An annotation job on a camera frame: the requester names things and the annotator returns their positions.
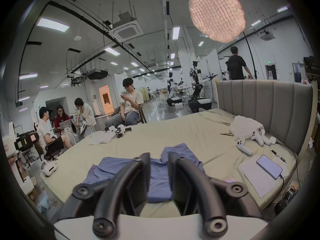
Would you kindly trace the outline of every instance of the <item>laptop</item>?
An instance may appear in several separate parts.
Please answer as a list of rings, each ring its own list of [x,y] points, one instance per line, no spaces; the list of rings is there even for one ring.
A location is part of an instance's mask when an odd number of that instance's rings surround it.
[[[71,127],[71,119],[59,123],[59,126],[61,130],[63,130],[64,128]]]

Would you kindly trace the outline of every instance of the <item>upholstered headboard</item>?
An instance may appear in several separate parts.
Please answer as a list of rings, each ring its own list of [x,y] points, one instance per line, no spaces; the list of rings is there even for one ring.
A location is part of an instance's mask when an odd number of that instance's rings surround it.
[[[305,151],[317,111],[317,97],[314,97],[317,92],[313,90],[317,90],[316,83],[312,87],[277,80],[231,80],[215,83],[220,109],[262,123],[266,132],[296,154],[303,149]]]

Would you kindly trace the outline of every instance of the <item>woman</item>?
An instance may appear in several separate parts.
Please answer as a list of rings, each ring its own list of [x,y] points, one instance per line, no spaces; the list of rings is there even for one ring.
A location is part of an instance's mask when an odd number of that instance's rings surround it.
[[[69,116],[64,112],[63,106],[58,105],[56,108],[57,116],[54,118],[54,127],[57,129],[60,135],[65,135],[69,140],[70,144],[74,146],[76,144],[76,139],[73,136],[72,128],[67,127],[61,130],[60,123],[69,120]]]

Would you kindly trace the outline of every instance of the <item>pen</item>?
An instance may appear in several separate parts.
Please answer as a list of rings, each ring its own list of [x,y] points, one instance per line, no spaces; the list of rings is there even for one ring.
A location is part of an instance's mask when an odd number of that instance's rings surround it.
[[[283,162],[286,162],[286,160],[280,156],[276,151],[274,151],[273,149],[270,149],[272,153],[274,153],[278,158],[280,158]]]

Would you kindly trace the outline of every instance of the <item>game controller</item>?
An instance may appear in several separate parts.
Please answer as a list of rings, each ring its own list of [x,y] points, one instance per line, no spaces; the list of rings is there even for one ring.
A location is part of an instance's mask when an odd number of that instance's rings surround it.
[[[263,139],[262,139],[258,129],[253,132],[251,139],[256,140],[260,146],[263,146]]]
[[[261,136],[263,142],[268,146],[270,146],[271,144],[274,145],[276,143],[276,141],[277,141],[277,139],[275,137],[273,137],[273,136],[271,136],[270,139],[268,139],[266,137],[266,131],[264,129],[261,130],[260,136]]]
[[[242,152],[246,153],[249,156],[252,156],[254,153],[245,145],[245,138],[239,138],[236,140],[237,148],[240,149]]]

